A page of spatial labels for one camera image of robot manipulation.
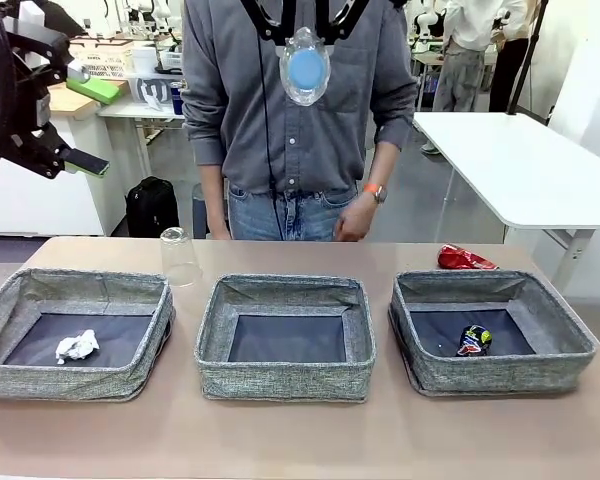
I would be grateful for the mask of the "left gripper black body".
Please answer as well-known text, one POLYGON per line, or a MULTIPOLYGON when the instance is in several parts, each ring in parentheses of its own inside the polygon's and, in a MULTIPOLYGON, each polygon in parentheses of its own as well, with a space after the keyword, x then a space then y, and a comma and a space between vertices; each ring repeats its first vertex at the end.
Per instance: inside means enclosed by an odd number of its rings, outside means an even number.
POLYGON ((31 68, 17 53, 12 53, 10 60, 3 81, 3 99, 7 105, 6 132, 21 134, 39 130, 50 119, 50 66, 31 68))

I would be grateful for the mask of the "clear bottle with blue cap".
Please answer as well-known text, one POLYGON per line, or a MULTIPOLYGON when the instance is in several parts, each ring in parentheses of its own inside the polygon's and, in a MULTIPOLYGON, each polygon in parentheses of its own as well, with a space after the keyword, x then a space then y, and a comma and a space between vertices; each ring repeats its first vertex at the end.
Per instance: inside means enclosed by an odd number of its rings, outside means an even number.
POLYGON ((331 51, 308 27, 301 27, 276 47, 280 79, 295 104, 309 107, 324 95, 331 75, 331 51))

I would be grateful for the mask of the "clear plastic cup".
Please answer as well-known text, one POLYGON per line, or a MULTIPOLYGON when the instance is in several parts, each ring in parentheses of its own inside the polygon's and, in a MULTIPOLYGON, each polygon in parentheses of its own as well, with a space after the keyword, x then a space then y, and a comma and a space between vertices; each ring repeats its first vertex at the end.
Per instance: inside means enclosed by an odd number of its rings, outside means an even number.
POLYGON ((171 287, 188 287, 202 281, 202 270, 192 240, 181 227, 170 227, 160 236, 162 269, 171 287))

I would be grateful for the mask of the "crushed drink can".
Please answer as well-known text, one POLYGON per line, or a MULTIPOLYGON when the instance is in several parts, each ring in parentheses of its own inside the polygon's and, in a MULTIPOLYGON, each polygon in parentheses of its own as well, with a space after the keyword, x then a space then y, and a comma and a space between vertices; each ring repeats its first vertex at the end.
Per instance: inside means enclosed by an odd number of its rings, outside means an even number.
POLYGON ((489 330, 480 325, 471 325, 463 329, 460 336, 457 357, 487 356, 493 342, 489 330))

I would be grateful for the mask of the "person's right forearm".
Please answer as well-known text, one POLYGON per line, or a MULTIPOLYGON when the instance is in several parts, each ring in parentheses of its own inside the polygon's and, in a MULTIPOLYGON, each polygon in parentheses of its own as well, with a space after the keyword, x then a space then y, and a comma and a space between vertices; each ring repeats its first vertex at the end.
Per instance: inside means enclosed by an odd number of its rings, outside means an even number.
POLYGON ((211 219, 225 220, 222 165, 226 152, 217 127, 192 118, 185 121, 185 126, 199 170, 209 226, 211 219))

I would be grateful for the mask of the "person's left forearm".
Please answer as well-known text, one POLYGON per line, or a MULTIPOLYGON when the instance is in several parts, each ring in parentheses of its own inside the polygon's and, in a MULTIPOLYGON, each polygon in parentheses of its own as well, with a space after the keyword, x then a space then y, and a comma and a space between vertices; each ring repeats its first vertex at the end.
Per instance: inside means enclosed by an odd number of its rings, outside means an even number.
POLYGON ((374 137, 375 149, 366 183, 388 187, 389 180, 403 148, 410 140, 410 122, 396 120, 377 126, 374 137))

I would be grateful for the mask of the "person's left hand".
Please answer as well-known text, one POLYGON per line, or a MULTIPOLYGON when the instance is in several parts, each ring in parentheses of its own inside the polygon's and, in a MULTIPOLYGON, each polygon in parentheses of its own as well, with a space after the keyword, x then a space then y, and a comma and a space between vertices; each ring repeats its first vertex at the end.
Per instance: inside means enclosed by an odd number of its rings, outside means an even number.
POLYGON ((337 242, 358 242, 368 234, 378 208, 375 196, 370 192, 358 195, 340 214, 335 226, 337 242))

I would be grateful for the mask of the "wooden workbench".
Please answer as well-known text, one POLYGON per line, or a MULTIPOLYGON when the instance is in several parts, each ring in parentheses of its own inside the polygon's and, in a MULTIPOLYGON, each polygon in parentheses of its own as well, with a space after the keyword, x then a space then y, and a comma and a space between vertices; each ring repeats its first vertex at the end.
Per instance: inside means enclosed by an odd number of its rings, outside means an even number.
POLYGON ((103 104, 81 93, 70 90, 65 84, 49 88, 50 109, 53 117, 68 116, 83 118, 98 112, 103 104))

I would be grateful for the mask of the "person in grey shirt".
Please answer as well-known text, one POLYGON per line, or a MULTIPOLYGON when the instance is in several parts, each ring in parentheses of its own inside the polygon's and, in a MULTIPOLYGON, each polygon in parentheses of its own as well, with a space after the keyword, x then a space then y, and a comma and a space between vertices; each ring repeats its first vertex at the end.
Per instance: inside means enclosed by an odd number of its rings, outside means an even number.
POLYGON ((363 193, 377 126, 413 122, 405 1, 369 1, 331 54, 326 92, 303 107, 240 0, 184 0, 183 114, 219 130, 231 240, 336 241, 341 212, 363 193))

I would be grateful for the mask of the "white plastic bucket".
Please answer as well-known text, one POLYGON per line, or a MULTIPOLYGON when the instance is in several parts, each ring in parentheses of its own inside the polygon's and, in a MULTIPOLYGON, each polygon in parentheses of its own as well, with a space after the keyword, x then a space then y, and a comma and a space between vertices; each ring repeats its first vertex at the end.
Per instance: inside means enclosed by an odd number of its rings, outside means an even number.
POLYGON ((133 70, 137 74, 153 74, 158 67, 158 53, 154 46, 134 46, 131 49, 133 70))

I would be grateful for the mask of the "black backpack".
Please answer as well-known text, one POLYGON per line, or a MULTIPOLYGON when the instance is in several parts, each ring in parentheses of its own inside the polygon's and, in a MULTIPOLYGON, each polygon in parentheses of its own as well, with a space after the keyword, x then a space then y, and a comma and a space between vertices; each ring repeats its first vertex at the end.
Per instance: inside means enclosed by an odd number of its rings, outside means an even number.
POLYGON ((143 179, 126 196, 126 220, 133 238, 159 238, 164 230, 179 227, 173 185, 154 176, 143 179))

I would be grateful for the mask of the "clear storage box with logo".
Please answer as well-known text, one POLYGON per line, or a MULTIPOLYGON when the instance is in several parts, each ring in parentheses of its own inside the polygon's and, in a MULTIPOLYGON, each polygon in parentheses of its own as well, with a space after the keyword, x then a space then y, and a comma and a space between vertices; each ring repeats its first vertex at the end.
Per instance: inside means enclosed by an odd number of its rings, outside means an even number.
POLYGON ((184 77, 158 73, 129 73, 126 79, 135 102, 156 107, 172 103, 172 84, 180 83, 184 77))

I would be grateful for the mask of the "person in black trousers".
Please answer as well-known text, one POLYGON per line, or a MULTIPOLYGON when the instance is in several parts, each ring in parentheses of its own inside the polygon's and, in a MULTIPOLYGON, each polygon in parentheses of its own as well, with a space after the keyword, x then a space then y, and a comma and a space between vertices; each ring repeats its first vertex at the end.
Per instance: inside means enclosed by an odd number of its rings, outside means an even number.
POLYGON ((522 23, 513 26, 509 22, 494 37, 498 55, 490 91, 490 112, 507 110, 514 82, 527 53, 537 0, 525 0, 525 3, 526 15, 522 23))

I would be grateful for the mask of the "grey fabric basket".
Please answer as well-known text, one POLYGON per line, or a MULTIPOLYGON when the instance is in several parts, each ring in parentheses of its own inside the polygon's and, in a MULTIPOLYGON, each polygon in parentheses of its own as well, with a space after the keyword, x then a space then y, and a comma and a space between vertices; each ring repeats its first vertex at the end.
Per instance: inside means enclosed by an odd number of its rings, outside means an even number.
POLYGON ((145 387, 175 320, 159 274, 27 268, 0 287, 0 399, 128 401, 145 387), (99 350, 58 365, 66 337, 99 350))
POLYGON ((377 357, 368 296, 347 277, 224 275, 194 357, 209 399, 363 402, 377 357))
POLYGON ((411 385, 429 397, 569 392, 596 353, 593 336, 557 290, 523 271, 401 273, 389 321, 411 385), (491 332, 489 353, 457 357, 471 325, 491 332))

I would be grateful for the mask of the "red snack wrapper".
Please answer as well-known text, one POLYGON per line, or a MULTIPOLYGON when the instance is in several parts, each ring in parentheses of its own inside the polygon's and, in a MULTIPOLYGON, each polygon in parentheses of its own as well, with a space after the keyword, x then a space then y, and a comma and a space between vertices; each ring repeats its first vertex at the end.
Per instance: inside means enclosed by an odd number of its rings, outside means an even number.
POLYGON ((437 256, 438 266, 447 270, 497 270, 498 266, 490 260, 465 248, 444 244, 437 256))

